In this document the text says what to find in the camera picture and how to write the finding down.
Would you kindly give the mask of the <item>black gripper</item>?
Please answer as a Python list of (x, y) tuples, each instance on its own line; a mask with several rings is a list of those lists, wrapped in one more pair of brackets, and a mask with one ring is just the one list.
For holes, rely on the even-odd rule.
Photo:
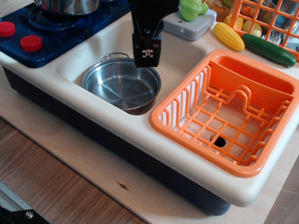
[[(179, 10), (180, 0), (128, 0), (133, 17), (133, 55), (136, 67), (157, 67), (161, 54), (160, 23)], [(151, 40), (149, 47), (144, 40)]]

